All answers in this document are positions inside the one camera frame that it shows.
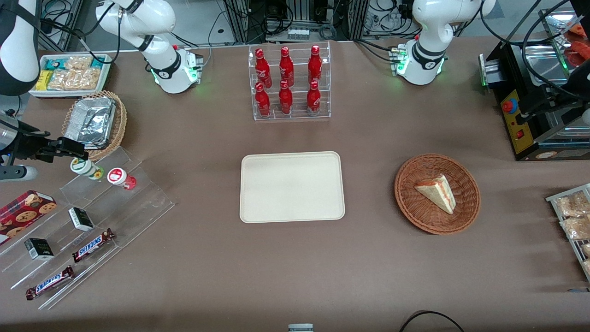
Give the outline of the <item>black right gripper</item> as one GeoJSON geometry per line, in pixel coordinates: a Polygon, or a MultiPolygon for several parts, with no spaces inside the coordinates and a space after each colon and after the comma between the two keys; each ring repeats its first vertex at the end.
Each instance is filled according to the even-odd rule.
{"type": "Polygon", "coordinates": [[[17,134],[8,145],[8,163],[27,159],[53,163],[54,157],[86,160],[85,149],[84,143],[66,137],[52,140],[46,137],[17,134]]]}

